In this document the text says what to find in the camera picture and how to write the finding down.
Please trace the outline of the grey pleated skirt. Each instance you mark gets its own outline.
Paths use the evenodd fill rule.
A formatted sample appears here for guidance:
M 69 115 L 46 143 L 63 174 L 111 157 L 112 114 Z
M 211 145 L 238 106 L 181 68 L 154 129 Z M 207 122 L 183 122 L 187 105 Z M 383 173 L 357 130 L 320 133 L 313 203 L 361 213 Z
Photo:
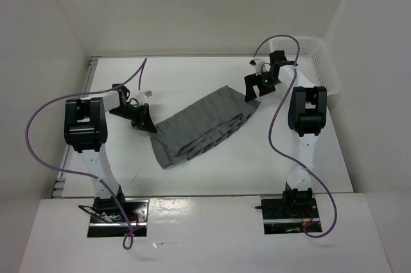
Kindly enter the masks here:
M 150 141 L 157 162 L 166 169 L 206 153 L 246 124 L 259 105 L 227 85 L 215 90 L 156 124 Z

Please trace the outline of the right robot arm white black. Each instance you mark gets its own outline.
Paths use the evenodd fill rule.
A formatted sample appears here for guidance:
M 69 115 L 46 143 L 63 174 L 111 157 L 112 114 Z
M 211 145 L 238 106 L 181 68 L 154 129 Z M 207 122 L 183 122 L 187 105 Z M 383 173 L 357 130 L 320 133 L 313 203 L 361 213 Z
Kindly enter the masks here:
M 284 51 L 270 54 L 270 62 L 260 58 L 252 58 L 249 64 L 255 69 L 251 75 L 245 76 L 245 101 L 259 95 L 275 91 L 278 84 L 285 84 L 290 94 L 288 109 L 288 127 L 293 132 L 293 155 L 283 157 L 295 163 L 285 183 L 282 201 L 278 207 L 263 204 L 265 210 L 278 212 L 284 218 L 303 217 L 313 205 L 313 184 L 315 177 L 311 167 L 315 145 L 321 130 L 326 125 L 327 89 L 315 85 L 298 68 L 295 61 L 286 58 Z

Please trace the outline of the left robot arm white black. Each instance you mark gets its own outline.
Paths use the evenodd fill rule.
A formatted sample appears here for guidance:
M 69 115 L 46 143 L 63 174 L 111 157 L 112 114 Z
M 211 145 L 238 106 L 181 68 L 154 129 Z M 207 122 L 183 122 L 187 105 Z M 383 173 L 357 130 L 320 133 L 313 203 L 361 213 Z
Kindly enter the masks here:
M 149 105 L 131 98 L 124 85 L 114 84 L 109 91 L 66 101 L 64 139 L 81 157 L 92 180 L 93 208 L 97 214 L 105 213 L 118 222 L 127 216 L 128 206 L 106 153 L 109 136 L 106 113 L 129 120 L 134 129 L 151 133 L 157 129 Z

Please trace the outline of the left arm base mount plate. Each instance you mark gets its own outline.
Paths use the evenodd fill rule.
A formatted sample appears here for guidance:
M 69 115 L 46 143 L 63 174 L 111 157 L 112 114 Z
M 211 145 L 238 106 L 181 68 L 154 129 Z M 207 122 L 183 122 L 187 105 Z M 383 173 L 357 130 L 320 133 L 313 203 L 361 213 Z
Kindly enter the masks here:
M 78 205 L 78 208 L 90 216 L 87 231 L 88 238 L 124 237 L 128 234 L 128 224 L 117 205 L 108 209 L 97 206 Z M 148 226 L 149 200 L 133 200 L 125 202 L 123 209 L 133 227 L 133 237 L 146 237 Z

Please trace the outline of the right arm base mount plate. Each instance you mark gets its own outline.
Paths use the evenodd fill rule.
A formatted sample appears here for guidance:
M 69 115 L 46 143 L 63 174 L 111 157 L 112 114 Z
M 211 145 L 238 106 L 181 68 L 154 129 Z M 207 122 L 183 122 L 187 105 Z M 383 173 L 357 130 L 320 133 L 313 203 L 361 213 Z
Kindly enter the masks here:
M 309 233 L 322 232 L 314 196 L 286 196 L 284 192 L 281 196 L 261 197 L 254 208 L 262 215 L 265 234 L 303 233 L 306 226 Z

